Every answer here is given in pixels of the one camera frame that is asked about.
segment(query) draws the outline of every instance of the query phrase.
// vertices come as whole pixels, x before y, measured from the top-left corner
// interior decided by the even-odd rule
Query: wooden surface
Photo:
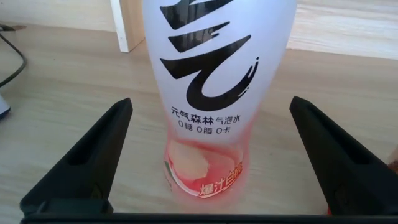
[[[0,121],[2,223],[22,218],[20,199],[125,97],[134,113],[109,199],[119,212],[180,212],[164,184],[165,119],[145,43],[122,54],[109,32],[29,26],[6,36],[29,65],[0,89],[12,107]],[[0,42],[0,78],[20,62]],[[244,197],[223,212],[325,213],[292,97],[312,101],[385,161],[397,145],[397,70],[392,60],[288,50],[254,126]]]
[[[116,30],[110,0],[0,0],[0,21]]]
[[[111,0],[121,52],[130,52],[145,39],[141,0]]]
[[[126,28],[114,23],[111,1],[119,1],[130,17]],[[0,0],[0,21],[111,32],[139,42],[140,0]],[[288,48],[398,59],[397,0],[298,0]]]
[[[398,59],[398,1],[298,0],[288,46]]]

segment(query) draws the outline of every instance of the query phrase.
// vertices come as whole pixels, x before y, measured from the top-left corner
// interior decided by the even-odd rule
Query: frosted white bottle
[[[143,1],[169,122],[165,171],[174,192],[215,200],[243,181],[252,122],[296,7],[296,0]]]

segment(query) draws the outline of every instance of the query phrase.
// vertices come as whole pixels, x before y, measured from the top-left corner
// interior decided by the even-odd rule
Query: black cable
[[[18,50],[18,48],[16,46],[14,46],[11,42],[9,42],[3,35],[1,35],[1,33],[0,33],[0,38],[2,38],[2,40],[5,41],[5,43],[10,45],[10,47],[12,47],[12,49],[14,49],[22,57],[22,65],[13,74],[11,74],[5,80],[0,82],[0,88],[1,88],[5,84],[7,84],[11,80],[13,80],[15,77],[17,77],[20,74],[21,71],[23,71],[23,69],[26,67],[27,59],[25,58],[24,54],[20,50]]]

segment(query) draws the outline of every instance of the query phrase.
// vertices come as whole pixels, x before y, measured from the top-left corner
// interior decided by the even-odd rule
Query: black calligraphy character
[[[213,132],[213,128],[204,128],[203,133],[211,134]]]
[[[189,120],[189,114],[188,114],[188,113],[186,113],[186,112],[184,112],[184,111],[180,111],[180,115],[183,116],[184,118],[186,118],[188,121],[190,121],[190,120]]]
[[[191,114],[191,121],[194,122],[194,123],[200,124],[201,123],[200,116],[195,115],[195,114]]]
[[[180,118],[180,116],[178,115],[179,114],[178,109],[175,108],[174,106],[172,106],[172,115],[173,114],[175,114],[178,118]]]
[[[218,117],[218,118],[216,118],[216,121],[221,122],[221,124],[224,124],[224,118]]]
[[[237,123],[237,122],[239,122],[239,121],[241,121],[241,115],[236,115],[235,117],[234,117],[234,123]]]
[[[204,117],[202,123],[203,123],[203,124],[210,124],[210,125],[212,125],[212,124],[214,124],[213,118],[212,118],[212,117]]]
[[[231,124],[231,123],[232,123],[232,117],[231,116],[225,117],[224,124]]]
[[[161,6],[160,10],[170,27],[173,30],[178,30],[202,17],[208,16],[208,14],[222,8],[232,1],[233,0],[195,2],[195,0],[180,0],[172,6]],[[195,13],[187,17],[186,12]],[[169,41],[178,52],[186,52],[216,38],[219,36],[219,33],[216,32],[226,27],[228,24],[230,24],[230,21],[224,21],[212,27],[204,27],[205,29],[170,36]],[[187,88],[187,101],[189,105],[198,110],[217,111],[237,102],[240,97],[247,92],[256,74],[258,62],[250,66],[246,74],[242,74],[243,77],[240,82],[221,95],[205,96],[202,91],[203,86],[210,75],[213,74],[213,72],[217,72],[216,70],[220,65],[237,52],[250,38],[251,35],[247,35],[224,47],[189,58],[169,60],[161,58],[160,60],[171,76],[176,80],[198,72]]]
[[[192,124],[188,124],[185,122],[185,129],[192,131]]]

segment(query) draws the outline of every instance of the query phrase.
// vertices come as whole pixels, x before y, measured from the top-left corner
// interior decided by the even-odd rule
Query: soda bottle
[[[296,7],[296,0],[143,1],[168,122],[164,169],[179,198],[214,204],[243,188],[253,122]]]

